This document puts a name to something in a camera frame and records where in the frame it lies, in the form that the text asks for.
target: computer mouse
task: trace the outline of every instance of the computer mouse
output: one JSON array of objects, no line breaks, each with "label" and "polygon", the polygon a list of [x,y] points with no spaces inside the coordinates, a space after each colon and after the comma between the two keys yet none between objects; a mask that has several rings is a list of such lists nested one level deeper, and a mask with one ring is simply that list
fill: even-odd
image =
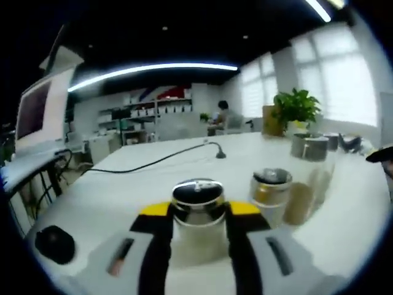
[{"label": "computer mouse", "polygon": [[42,255],[57,264],[67,264],[75,255],[73,237],[58,226],[49,226],[38,232],[34,245]]}]

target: computer monitor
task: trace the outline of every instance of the computer monitor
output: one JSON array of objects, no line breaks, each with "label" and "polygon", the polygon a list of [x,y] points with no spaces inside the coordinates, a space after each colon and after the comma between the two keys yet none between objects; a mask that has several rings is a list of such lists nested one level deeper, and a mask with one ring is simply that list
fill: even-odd
[{"label": "computer monitor", "polygon": [[51,74],[22,93],[15,133],[15,153],[40,143],[64,141],[68,88],[75,67]]}]

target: black ceiling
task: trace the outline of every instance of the black ceiling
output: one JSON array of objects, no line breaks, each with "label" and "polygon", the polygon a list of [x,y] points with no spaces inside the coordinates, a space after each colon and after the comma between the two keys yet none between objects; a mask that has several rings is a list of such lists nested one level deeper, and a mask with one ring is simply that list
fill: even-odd
[{"label": "black ceiling", "polygon": [[[15,122],[21,92],[42,77],[39,64],[48,56],[62,24],[69,23],[61,45],[78,53],[85,62],[74,77],[105,73],[117,68],[172,61],[222,63],[241,66],[257,56],[288,45],[287,41],[324,22],[305,0],[199,0],[106,1],[89,6],[85,1],[57,4],[15,4],[14,22],[2,20],[9,40],[4,60],[3,122]],[[334,20],[348,20],[327,0],[319,0]],[[113,79],[103,93],[150,85],[207,82],[221,84],[234,72],[156,71]]]}]

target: small plant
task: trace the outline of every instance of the small plant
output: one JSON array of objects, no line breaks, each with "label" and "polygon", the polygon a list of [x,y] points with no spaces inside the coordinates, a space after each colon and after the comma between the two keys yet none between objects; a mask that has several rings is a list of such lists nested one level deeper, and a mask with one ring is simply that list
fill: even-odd
[{"label": "small plant", "polygon": [[202,113],[200,114],[200,116],[199,116],[199,119],[200,119],[201,121],[205,121],[205,122],[207,122],[207,121],[209,120],[209,118],[210,118],[209,114],[207,114],[207,113],[205,113],[205,112],[202,112]]},{"label": "small plant", "polygon": [[276,110],[273,111],[272,116],[278,120],[283,129],[287,129],[288,122],[315,122],[315,115],[321,109],[317,107],[319,101],[313,97],[308,96],[307,90],[292,90],[292,93],[280,92],[274,97],[274,105]]}]

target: window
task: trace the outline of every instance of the window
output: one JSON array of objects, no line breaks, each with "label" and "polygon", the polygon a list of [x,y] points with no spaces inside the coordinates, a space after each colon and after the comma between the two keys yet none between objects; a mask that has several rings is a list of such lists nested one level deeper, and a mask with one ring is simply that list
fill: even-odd
[{"label": "window", "polygon": [[321,102],[326,119],[377,126],[372,77],[345,24],[295,38],[292,48],[300,87]]},{"label": "window", "polygon": [[241,104],[244,117],[262,117],[262,106],[273,104],[277,92],[274,63],[270,53],[241,68]]}]

